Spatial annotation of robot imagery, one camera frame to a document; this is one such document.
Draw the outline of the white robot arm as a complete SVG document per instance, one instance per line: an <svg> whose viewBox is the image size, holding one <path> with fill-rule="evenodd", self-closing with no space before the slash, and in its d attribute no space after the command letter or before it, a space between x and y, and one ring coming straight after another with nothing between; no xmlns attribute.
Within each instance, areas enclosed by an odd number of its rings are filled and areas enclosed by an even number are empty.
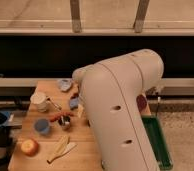
<svg viewBox="0 0 194 171"><path fill-rule="evenodd" d="M161 57L143 49L73 72L105 171L159 171L136 98L156 86L163 71Z"/></svg>

